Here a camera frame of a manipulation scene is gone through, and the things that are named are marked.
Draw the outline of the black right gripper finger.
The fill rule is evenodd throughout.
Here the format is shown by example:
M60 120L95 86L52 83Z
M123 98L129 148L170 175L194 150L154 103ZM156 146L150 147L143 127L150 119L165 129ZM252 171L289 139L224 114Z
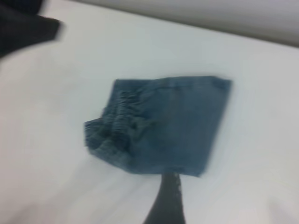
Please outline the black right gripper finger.
M162 174L158 195L145 224L184 224L181 180L177 173Z

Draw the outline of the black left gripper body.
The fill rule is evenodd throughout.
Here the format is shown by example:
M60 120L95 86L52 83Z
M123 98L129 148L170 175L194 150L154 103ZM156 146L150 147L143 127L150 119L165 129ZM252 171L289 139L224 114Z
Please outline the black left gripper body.
M61 21L43 17L43 0L2 0L0 2L0 57L20 49L53 41Z

